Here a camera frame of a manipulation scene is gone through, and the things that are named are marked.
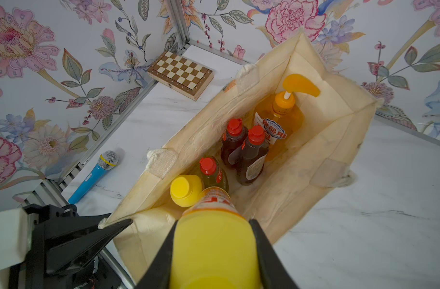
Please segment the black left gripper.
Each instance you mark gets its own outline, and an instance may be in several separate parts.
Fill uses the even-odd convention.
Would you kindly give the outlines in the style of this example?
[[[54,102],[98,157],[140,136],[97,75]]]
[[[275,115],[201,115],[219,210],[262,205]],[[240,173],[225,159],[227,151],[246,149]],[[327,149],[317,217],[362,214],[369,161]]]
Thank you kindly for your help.
[[[122,280],[101,256],[101,250],[133,221],[103,229],[104,218],[79,216],[75,205],[31,204],[25,260],[10,267],[10,289],[120,289]]]

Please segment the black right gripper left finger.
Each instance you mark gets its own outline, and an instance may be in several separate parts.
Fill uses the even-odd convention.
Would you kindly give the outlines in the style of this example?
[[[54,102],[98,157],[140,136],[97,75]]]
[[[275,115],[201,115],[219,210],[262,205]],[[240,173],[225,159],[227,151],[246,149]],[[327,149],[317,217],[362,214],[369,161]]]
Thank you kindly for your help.
[[[175,221],[161,248],[135,289],[168,289],[173,257],[174,235],[178,221]]]

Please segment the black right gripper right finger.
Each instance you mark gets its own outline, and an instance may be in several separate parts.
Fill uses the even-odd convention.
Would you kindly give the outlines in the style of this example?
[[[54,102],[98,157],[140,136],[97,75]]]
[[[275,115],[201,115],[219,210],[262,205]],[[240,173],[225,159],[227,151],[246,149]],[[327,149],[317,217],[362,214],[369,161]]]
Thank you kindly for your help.
[[[256,219],[249,221],[256,239],[260,279],[264,289],[299,289],[287,273]]]

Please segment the orange bottle yellow cap front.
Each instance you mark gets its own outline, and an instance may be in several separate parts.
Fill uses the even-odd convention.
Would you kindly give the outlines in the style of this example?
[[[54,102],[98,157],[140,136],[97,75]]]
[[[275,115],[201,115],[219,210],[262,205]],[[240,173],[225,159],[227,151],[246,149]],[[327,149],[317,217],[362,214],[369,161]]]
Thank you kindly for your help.
[[[176,225],[171,289],[260,289],[251,225],[219,187],[186,210]]]

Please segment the orange bottle yellow cap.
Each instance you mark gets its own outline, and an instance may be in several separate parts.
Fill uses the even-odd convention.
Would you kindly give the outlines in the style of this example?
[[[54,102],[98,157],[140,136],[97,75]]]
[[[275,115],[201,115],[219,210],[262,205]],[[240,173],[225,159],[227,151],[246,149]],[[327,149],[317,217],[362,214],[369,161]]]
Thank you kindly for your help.
[[[171,289],[260,289],[251,225],[219,187],[186,210],[176,225]]]
[[[180,175],[170,185],[170,196],[175,204],[189,208],[204,196],[204,184],[197,175]]]

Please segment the cream canvas shopping bag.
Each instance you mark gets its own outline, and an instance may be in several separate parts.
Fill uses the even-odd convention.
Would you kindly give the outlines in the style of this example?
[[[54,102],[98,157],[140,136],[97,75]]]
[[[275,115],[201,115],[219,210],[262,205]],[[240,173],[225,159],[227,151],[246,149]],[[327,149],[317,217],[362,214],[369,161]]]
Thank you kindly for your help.
[[[353,81],[326,70],[303,30],[279,44],[253,65],[246,65],[163,147],[148,153],[148,164],[116,210],[99,227],[125,219],[132,224],[115,238],[132,279],[139,281],[183,210],[169,196],[172,180],[194,172],[199,159],[217,155],[229,120],[254,119],[260,101],[283,91],[292,74],[308,78],[318,97],[297,93],[304,120],[284,149],[251,185],[230,177],[230,195],[238,211],[256,219],[277,242],[337,187],[356,180],[350,166],[378,107],[378,101]]]

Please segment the red Fairy dish soap bottle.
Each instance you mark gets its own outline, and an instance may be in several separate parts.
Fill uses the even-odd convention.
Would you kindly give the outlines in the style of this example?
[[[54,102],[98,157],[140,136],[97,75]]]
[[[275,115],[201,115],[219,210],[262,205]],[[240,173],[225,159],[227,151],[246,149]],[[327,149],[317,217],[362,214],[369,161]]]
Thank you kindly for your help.
[[[235,168],[240,159],[243,142],[248,136],[248,129],[242,119],[231,119],[222,135],[221,159],[229,169]]]

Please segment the large orange pump soap bottle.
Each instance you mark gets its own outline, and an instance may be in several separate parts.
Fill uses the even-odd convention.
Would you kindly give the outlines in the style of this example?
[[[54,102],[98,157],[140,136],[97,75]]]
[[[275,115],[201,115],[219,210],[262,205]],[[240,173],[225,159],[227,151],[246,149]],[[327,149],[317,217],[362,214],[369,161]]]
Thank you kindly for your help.
[[[320,89],[300,74],[288,75],[283,81],[283,91],[266,97],[254,109],[254,125],[264,129],[269,145],[266,161],[271,161],[286,149],[286,142],[297,132],[304,121],[302,111],[296,105],[296,93],[313,97]]]

